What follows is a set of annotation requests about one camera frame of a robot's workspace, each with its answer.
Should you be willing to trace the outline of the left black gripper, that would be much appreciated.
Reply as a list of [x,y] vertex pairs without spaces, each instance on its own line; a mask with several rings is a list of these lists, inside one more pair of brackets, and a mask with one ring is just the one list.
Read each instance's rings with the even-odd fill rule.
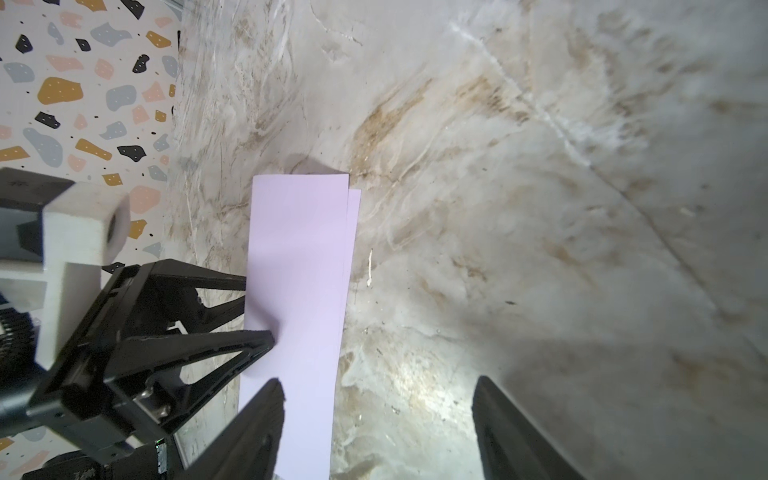
[[101,478],[175,477],[173,433],[275,345],[269,331],[209,333],[242,315],[245,298],[207,306],[200,291],[245,286],[174,259],[120,267],[49,369],[32,358],[29,316],[2,311],[2,436],[46,427]]

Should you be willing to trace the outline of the lilac square paper sheet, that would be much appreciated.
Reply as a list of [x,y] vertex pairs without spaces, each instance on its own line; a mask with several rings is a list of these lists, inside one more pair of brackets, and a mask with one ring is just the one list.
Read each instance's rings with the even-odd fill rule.
[[280,380],[285,422],[276,474],[330,475],[334,392],[361,194],[346,174],[258,175],[252,182],[244,327],[273,349],[240,377],[240,408]]

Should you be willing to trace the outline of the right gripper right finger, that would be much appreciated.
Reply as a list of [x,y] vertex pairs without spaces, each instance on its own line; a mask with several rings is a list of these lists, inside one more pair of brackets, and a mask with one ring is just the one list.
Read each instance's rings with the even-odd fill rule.
[[472,416],[486,479],[584,479],[487,376],[476,383]]

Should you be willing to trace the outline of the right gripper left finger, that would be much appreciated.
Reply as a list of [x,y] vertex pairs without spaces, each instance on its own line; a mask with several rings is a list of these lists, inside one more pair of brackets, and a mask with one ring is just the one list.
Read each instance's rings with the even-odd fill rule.
[[182,479],[271,479],[285,420],[281,382],[258,391],[215,441],[180,474]]

